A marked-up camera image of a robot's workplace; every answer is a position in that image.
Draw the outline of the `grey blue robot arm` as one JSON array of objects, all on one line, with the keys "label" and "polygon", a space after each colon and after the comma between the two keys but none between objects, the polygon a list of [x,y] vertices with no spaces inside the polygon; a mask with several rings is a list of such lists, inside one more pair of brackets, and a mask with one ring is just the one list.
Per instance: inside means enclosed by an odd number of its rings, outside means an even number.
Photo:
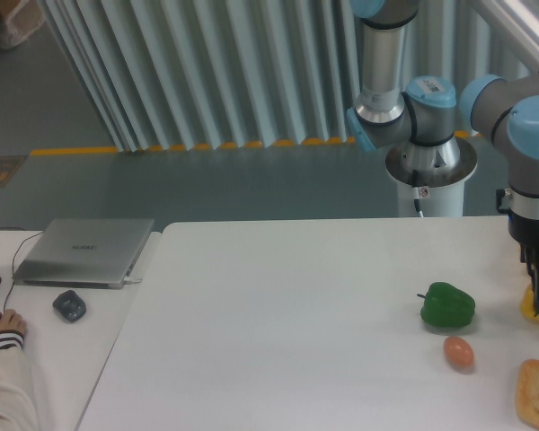
[{"label": "grey blue robot arm", "polygon": [[387,172],[406,188],[407,209],[426,216],[424,197],[466,180],[475,169],[473,148],[454,136],[455,113],[461,111],[507,160],[508,186],[497,191],[496,208],[519,243],[532,282],[532,309],[539,315],[539,3],[473,2],[531,74],[515,81],[485,75],[461,92],[435,76],[400,84],[417,2],[355,1],[351,9],[364,29],[364,65],[360,94],[347,112],[350,133],[367,151],[390,147]]}]

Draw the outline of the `person's hand on mouse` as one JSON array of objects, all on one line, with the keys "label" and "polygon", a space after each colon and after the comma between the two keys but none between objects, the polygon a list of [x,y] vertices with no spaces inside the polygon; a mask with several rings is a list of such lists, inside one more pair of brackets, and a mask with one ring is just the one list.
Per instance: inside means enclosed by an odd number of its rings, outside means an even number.
[{"label": "person's hand on mouse", "polygon": [[16,310],[7,309],[0,312],[0,333],[17,332],[24,337],[26,330],[27,323]]}]

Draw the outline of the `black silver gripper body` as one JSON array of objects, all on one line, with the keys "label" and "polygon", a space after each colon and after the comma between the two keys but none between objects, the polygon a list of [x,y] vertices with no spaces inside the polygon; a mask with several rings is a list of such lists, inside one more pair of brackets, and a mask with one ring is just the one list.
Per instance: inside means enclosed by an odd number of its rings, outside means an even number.
[{"label": "black silver gripper body", "polygon": [[539,273],[539,196],[506,188],[497,189],[495,198],[496,210],[508,216],[508,231],[520,246],[520,261],[527,273]]}]

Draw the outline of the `striped cream sleeve forearm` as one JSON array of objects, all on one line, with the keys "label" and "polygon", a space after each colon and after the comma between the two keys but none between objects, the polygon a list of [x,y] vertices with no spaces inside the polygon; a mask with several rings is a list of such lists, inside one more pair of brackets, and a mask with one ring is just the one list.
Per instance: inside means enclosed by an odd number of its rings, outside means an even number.
[{"label": "striped cream sleeve forearm", "polygon": [[17,330],[0,330],[0,430],[40,429],[23,341]]}]

